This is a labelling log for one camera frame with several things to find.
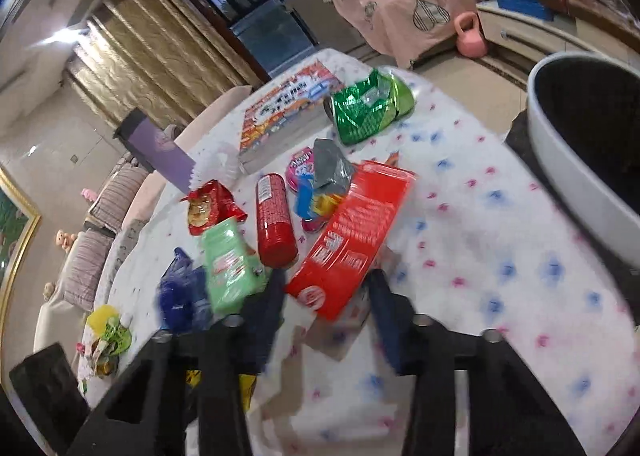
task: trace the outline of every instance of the pink kettlebell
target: pink kettlebell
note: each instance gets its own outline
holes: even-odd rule
[[[464,31],[462,25],[470,20],[473,21],[473,27]],[[484,57],[487,54],[486,41],[480,33],[480,21],[476,13],[472,11],[461,13],[454,19],[453,25],[458,33],[456,46],[460,54],[468,58]]]

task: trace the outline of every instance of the plush toy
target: plush toy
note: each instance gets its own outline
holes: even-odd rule
[[[42,294],[44,295],[44,300],[48,301],[49,299],[51,299],[51,296],[53,295],[53,292],[55,292],[55,290],[56,285],[52,282],[47,282],[46,285],[44,285],[44,291],[42,292]]]
[[[96,191],[92,191],[91,189],[82,189],[82,192],[80,192],[80,194],[87,203],[93,203],[98,199],[98,194],[96,193]]]
[[[64,230],[59,230],[56,234],[56,245],[61,246],[64,251],[69,253],[74,241],[78,238],[74,233],[66,233]]]

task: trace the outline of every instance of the red cylindrical can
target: red cylindrical can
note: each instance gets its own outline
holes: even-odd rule
[[[255,185],[258,255],[265,266],[282,268],[298,255],[284,179],[267,174]]]

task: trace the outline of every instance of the picture frame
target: picture frame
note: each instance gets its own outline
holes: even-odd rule
[[[0,346],[14,280],[40,218],[36,206],[0,167]]]

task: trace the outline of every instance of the white tablecloth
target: white tablecloth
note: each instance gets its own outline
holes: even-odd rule
[[[304,63],[316,58],[347,84],[369,73],[368,66],[332,50]],[[503,331],[587,454],[605,454],[640,405],[626,303],[513,152],[428,81],[410,73],[408,78],[426,88],[412,116],[346,149],[354,162],[384,161],[398,150],[400,166],[419,175],[412,210],[398,223],[392,245],[402,251],[390,276],[392,289],[452,330]],[[221,141],[238,143],[244,110],[261,95],[216,125],[193,150],[194,158]],[[334,132],[327,127],[318,136]],[[239,181],[234,196],[249,214],[242,229],[250,244],[255,246],[257,179],[270,171],[283,174],[291,153],[311,147],[314,138]],[[156,289],[174,248],[200,254],[186,226],[187,203],[178,197],[177,189],[165,188],[113,283],[109,303],[133,315],[133,343],[120,371],[160,327]],[[294,228],[303,259],[315,236],[305,235],[298,219]],[[361,331],[319,330],[311,328],[313,314],[287,297],[284,318],[247,415],[254,454],[400,454],[413,381],[393,375],[371,317]]]

